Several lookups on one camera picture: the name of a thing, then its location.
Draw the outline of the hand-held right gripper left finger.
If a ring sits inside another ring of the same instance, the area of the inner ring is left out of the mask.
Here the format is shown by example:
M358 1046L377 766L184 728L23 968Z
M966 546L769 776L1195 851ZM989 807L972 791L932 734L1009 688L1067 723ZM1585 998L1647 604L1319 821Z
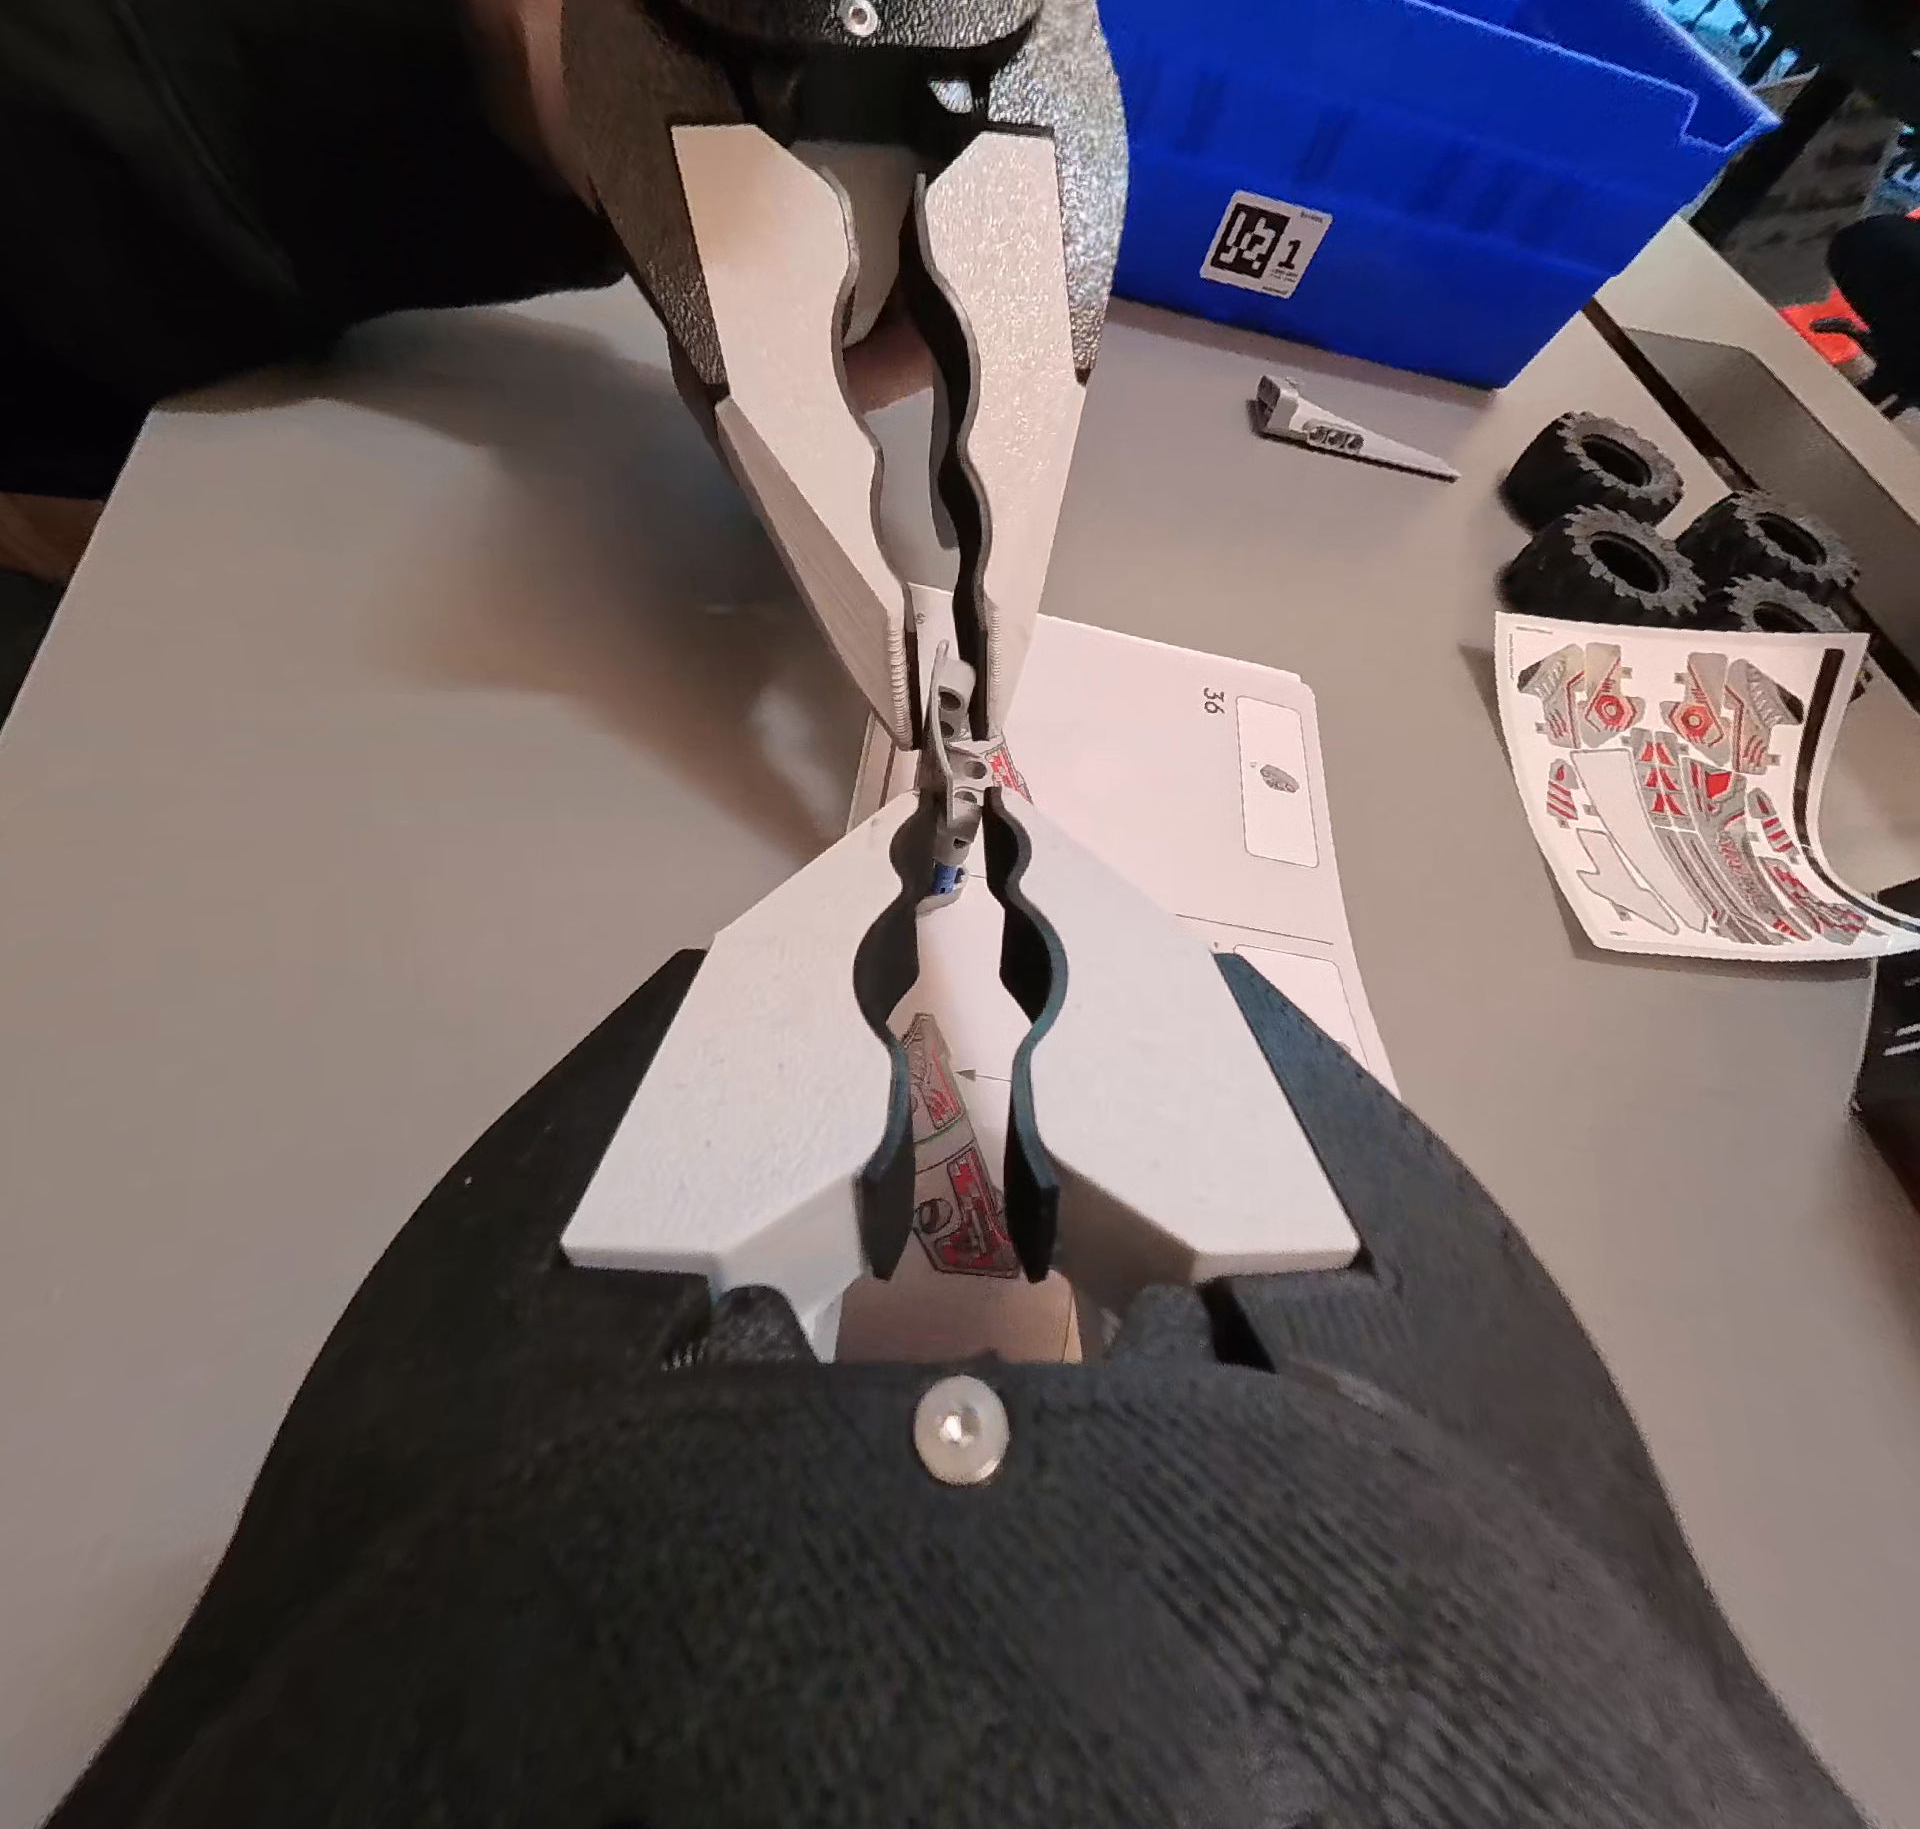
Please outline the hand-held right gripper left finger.
M885 800L714 936L575 1218L572 1269L776 1292L839 1346L860 1278L917 1219L907 1052L888 1018L922 973L934 809Z

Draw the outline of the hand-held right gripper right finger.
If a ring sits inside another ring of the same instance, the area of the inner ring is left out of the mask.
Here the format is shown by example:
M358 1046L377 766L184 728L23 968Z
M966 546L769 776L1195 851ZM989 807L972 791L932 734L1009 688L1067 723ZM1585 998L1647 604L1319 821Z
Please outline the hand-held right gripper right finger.
M1124 1312L1149 1287L1339 1270L1339 1206L1195 930L1020 796L989 800L1009 1075L1002 1232Z

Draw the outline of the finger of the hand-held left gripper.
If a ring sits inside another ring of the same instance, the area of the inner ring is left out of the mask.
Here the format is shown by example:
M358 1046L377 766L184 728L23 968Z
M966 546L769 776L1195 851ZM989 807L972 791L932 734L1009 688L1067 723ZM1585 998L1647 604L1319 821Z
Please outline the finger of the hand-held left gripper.
M910 614L879 546L879 446L844 358L852 196L754 125L675 125L670 153L725 377L719 446L844 674L910 747Z
M934 530L959 552L952 631L972 665L972 736L1001 736L1085 406L1054 138L982 133L917 180L907 303L934 358Z

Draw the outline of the small grey toy brick assembly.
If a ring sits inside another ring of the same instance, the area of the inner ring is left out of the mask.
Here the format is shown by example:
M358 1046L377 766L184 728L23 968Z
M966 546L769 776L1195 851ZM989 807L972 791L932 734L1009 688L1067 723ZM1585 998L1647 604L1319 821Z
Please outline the small grey toy brick assembly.
M917 751L917 800L932 824L932 867L917 892L922 918L948 909L961 892L984 800L1001 789L1001 736L972 734L972 693L972 665L959 659L948 640L937 640L926 679L926 734Z

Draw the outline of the person's left forearm black sleeve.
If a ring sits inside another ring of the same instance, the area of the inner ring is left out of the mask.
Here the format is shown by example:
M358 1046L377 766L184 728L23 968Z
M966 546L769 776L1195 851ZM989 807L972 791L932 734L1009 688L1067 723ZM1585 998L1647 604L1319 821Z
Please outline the person's left forearm black sleeve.
M618 283L494 131L466 0L0 0L4 495L409 309Z

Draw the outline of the grey desk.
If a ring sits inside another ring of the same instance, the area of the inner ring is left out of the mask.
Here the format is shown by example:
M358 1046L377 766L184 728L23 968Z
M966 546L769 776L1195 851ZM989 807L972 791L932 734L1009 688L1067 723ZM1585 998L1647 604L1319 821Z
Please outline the grey desk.
M1458 472L1266 442L1260 377ZM1498 734L1558 411L1717 465L1575 320L1498 396L1118 303L1054 616L1296 674L1413 1114L1606 1354L1745 1649L1916 1824L1916 1206L1859 968L1599 954ZM4 723L4 1824L161 1661L417 1199L849 815L860 702L629 286L161 411Z

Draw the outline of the person's left hand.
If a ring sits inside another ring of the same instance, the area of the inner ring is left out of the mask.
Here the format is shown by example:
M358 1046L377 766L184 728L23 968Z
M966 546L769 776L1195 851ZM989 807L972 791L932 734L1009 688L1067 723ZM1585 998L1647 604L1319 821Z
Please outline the person's left hand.
M494 131L599 220L599 196L560 86L560 0L466 0Z

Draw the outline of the white instruction booklet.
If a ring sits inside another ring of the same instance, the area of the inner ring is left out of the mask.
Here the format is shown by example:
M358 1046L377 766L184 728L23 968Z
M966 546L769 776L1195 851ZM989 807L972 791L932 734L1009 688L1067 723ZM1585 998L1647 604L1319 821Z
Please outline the white instruction booklet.
M1002 747L1039 809L1399 1091L1352 954L1304 679L1037 616ZM1075 1358L1067 1282L1033 1287L1002 1236L1009 1065L1026 1018L1001 982L1001 936L972 851L959 900L922 918L922 977L892 1007L917 1096L917 1237L888 1282L849 1292L833 1346L849 1362Z

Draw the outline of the black white marker sticker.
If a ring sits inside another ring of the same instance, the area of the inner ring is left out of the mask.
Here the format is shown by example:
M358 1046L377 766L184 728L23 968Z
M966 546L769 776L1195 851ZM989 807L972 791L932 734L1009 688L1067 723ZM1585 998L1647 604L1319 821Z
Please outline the black white marker sticker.
M1329 233L1329 220L1337 215L1319 209L1235 188L1195 276L1266 301L1293 301L1319 241Z

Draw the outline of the grey wedge toy panel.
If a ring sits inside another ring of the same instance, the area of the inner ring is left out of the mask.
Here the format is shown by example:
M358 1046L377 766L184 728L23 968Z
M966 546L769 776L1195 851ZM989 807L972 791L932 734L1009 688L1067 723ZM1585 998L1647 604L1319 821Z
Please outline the grey wedge toy panel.
M1253 392L1253 428L1266 442L1286 442L1296 452L1356 460L1391 475L1417 475L1437 484L1453 484L1458 472L1432 452L1405 446L1368 424L1352 424L1326 406L1318 406L1293 377L1260 377Z

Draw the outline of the blue bin with marker sticker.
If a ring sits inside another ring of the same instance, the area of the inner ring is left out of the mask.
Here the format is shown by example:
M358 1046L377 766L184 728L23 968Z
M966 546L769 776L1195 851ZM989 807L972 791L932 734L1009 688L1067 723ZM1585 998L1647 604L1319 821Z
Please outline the blue bin with marker sticker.
M1097 0L1113 301L1505 387L1776 115L1653 0ZM1200 283L1235 188L1329 210L1293 301Z

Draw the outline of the red grey sticker sheet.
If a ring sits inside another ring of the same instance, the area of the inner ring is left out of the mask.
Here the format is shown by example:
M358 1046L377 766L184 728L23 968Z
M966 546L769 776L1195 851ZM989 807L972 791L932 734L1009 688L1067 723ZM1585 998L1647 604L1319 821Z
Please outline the red grey sticker sheet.
M1499 741L1539 851L1611 954L1874 961L1916 918L1852 887L1818 796L1867 640L1498 614Z

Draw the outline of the black toy tire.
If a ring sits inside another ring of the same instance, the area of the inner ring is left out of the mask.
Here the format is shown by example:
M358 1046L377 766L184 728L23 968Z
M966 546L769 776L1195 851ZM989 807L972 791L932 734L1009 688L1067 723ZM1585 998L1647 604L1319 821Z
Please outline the black toy tire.
M1692 561L1647 521L1614 507L1568 507L1539 526L1499 565L1498 594L1508 614L1698 631L1710 583Z
M1692 565L1710 594L1730 594L1745 582L1773 582L1791 594L1833 604L1859 582L1859 561L1821 521L1767 495L1717 497L1675 535L1675 552Z
M1791 631L1791 634L1840 634L1852 631L1833 604L1776 582L1776 575L1736 575L1727 590L1710 594L1692 631Z
M1499 507L1543 530L1581 507L1666 521L1684 497L1681 465L1639 428L1595 411L1566 411L1499 475Z

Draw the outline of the black box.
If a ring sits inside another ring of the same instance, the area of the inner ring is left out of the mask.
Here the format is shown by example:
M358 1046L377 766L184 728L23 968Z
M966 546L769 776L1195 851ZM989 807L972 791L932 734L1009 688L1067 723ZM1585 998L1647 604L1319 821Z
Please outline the black box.
M1920 954L1874 961L1852 1111L1894 1178L1920 1204Z

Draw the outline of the wooden cabinet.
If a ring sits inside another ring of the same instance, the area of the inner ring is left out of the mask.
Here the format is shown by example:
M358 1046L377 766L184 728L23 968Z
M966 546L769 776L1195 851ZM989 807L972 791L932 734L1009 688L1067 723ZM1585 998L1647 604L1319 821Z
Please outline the wooden cabinet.
M0 495L0 565L41 583L67 583L107 500Z

